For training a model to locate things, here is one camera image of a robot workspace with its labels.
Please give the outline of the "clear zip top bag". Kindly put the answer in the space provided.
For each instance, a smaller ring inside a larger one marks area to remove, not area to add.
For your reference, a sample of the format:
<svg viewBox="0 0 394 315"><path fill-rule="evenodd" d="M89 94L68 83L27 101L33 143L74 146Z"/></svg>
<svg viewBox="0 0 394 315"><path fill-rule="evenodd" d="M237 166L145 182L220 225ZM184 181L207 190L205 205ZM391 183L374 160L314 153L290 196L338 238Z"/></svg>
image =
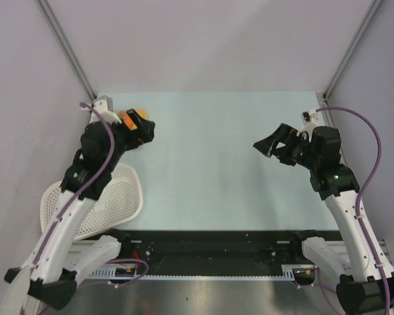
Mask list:
<svg viewBox="0 0 394 315"><path fill-rule="evenodd" d="M148 120L149 114L145 109L135 108L135 111L137 112L137 114L142 120ZM134 131L139 128L138 125L130 118L130 116L127 113L127 110L118 111L117 116L122 120L123 123L123 126L121 125L117 126L118 131L124 131L125 129Z"/></svg>

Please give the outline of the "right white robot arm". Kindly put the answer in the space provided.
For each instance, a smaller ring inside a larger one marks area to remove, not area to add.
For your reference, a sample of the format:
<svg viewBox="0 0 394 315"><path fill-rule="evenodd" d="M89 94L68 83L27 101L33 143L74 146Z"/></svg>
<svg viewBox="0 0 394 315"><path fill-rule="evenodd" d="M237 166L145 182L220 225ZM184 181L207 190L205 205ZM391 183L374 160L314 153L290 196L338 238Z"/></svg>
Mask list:
<svg viewBox="0 0 394 315"><path fill-rule="evenodd" d="M264 156L310 172L310 183L337 223L348 257L336 253L314 231L290 246L297 263L314 263L333 283L346 314L365 314L394 308L394 267L382 251L359 200L360 186L341 163L337 129L308 124L297 131L284 123L254 143Z"/></svg>

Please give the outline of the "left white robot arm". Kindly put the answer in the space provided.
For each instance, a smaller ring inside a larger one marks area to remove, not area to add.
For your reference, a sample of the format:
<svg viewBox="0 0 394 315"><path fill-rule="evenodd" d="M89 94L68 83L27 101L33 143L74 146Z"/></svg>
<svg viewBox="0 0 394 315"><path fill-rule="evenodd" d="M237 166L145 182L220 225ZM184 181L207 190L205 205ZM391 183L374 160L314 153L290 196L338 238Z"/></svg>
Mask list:
<svg viewBox="0 0 394 315"><path fill-rule="evenodd" d="M117 226L134 219L143 195L122 155L154 139L155 123L140 112L95 113L62 181L41 199L42 236L26 262L5 274L0 314L19 314L28 298L63 309L79 285L110 261L127 261L128 237Z"/></svg>

